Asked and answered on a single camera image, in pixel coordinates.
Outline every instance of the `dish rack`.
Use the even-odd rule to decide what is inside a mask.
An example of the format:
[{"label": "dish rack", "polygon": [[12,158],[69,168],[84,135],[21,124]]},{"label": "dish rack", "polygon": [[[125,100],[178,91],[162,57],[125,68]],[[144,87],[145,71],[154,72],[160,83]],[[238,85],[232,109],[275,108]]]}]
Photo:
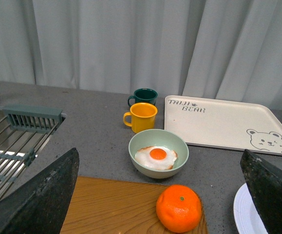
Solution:
[{"label": "dish rack", "polygon": [[63,122],[62,110],[8,105],[0,119],[0,200]]}]

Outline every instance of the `stainless steel sink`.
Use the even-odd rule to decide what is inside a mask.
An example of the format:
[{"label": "stainless steel sink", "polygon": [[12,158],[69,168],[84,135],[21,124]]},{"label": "stainless steel sink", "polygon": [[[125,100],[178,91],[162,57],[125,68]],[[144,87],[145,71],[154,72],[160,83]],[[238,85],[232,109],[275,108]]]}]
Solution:
[{"label": "stainless steel sink", "polygon": [[[60,124],[45,118],[37,118],[36,122],[35,118],[8,116],[0,108],[0,199],[38,156]],[[51,130],[41,131],[45,127]]]}]

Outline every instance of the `bowl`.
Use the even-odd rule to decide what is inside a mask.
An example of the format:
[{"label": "bowl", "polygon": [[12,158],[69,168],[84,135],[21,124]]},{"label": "bowl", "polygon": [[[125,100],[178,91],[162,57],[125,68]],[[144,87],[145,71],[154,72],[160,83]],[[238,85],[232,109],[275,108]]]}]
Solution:
[{"label": "bowl", "polygon": [[[135,153],[148,146],[164,146],[174,150],[178,154],[178,158],[173,168],[170,170],[155,170],[138,163],[134,158]],[[137,133],[131,138],[129,154],[133,165],[139,172],[151,178],[164,179],[175,175],[183,168],[188,160],[189,151],[185,141],[178,135],[162,129],[148,129]]]}]

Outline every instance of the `wooden cutting board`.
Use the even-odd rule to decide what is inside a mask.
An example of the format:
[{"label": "wooden cutting board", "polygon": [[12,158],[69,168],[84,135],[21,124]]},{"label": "wooden cutting board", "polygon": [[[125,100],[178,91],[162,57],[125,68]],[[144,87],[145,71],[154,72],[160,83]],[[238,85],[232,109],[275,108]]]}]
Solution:
[{"label": "wooden cutting board", "polygon": [[[79,176],[61,234],[170,234],[156,215],[164,185]],[[208,234],[203,211],[189,234]]]}]

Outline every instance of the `egg white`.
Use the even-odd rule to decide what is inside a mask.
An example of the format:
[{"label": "egg white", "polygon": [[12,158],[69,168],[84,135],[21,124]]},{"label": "egg white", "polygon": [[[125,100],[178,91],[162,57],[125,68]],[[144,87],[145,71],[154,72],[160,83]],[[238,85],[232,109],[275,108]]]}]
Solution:
[{"label": "egg white", "polygon": [[[157,160],[150,156],[150,151],[159,148],[167,153],[164,159]],[[174,162],[178,158],[177,153],[174,150],[170,150],[164,146],[149,146],[138,150],[134,156],[135,160],[141,165],[155,169],[155,170],[170,170],[173,168]]]}]

